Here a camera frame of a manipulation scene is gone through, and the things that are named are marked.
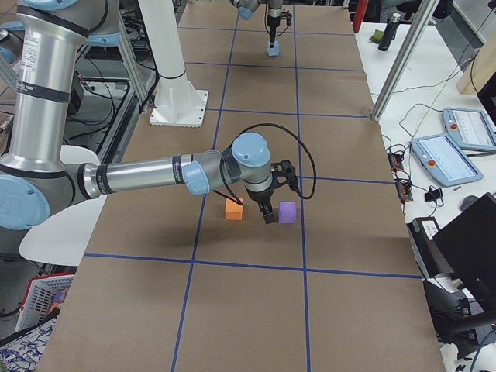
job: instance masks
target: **purple cube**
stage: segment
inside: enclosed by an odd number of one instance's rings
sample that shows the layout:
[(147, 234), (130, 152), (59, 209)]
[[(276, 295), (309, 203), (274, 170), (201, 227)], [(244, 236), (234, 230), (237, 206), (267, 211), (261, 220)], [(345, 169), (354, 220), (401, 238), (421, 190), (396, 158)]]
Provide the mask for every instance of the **purple cube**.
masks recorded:
[(296, 222), (296, 202), (279, 201), (279, 223)]

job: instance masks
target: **black chair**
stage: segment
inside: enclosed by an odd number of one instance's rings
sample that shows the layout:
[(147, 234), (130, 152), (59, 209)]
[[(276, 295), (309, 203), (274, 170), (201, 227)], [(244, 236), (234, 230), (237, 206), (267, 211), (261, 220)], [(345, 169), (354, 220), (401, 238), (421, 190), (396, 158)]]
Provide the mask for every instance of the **black chair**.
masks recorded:
[[(419, 10), (421, 1), (413, 1), (413, 2), (404, 2), (403, 4), (396, 5), (396, 9), (402, 13), (405, 13), (404, 20), (408, 21), (412, 14), (416, 13)], [(432, 15), (434, 18), (446, 18), (451, 15), (453, 11), (453, 0), (441, 0)]]

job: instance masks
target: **device screen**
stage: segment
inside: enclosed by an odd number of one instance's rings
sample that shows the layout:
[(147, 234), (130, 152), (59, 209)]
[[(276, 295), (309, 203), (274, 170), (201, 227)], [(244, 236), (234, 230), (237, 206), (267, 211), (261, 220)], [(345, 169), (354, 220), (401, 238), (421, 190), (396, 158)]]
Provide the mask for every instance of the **device screen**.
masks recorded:
[(437, 167), (449, 181), (477, 175), (446, 137), (424, 139), (420, 143), (430, 158), (436, 161)]
[(481, 112), (453, 110), (456, 124), (465, 143), (493, 146), (486, 122)]

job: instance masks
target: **orange cube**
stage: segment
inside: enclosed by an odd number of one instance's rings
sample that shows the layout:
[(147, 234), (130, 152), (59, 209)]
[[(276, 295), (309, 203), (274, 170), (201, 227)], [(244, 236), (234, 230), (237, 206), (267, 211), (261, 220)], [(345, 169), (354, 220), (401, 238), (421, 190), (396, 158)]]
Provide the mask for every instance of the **orange cube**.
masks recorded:
[(231, 221), (241, 221), (243, 219), (243, 206), (234, 201), (226, 199), (226, 219)]

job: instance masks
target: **green object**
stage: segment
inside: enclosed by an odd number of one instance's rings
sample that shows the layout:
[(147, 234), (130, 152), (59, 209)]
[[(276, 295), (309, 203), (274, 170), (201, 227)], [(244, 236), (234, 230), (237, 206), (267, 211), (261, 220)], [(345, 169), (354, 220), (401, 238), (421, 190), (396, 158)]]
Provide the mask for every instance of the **green object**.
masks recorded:
[(375, 30), (375, 33), (370, 37), (370, 41), (372, 43), (379, 44), (382, 40), (382, 36), (384, 36), (384, 31), (380, 31), (379, 29)]

